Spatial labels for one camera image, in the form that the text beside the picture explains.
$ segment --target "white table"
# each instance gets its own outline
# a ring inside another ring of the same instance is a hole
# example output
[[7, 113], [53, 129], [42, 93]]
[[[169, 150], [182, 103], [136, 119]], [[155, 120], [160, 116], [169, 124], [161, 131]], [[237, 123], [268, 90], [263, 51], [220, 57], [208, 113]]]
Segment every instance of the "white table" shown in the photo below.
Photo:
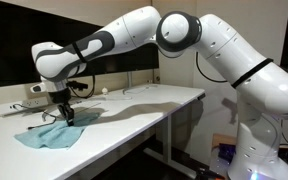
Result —
[[[83, 112], [102, 115], [69, 149], [32, 149], [15, 140], [15, 134], [42, 123], [41, 113], [0, 117], [0, 179], [65, 179], [162, 119], [169, 117], [170, 121], [173, 112], [204, 94], [202, 89], [166, 85], [132, 91], [124, 95], [131, 97], [129, 100], [104, 100], [104, 96], [97, 96], [73, 105], [76, 111], [88, 108]], [[107, 97], [122, 96], [119, 90]], [[164, 140], [164, 160], [168, 163], [170, 136]]]

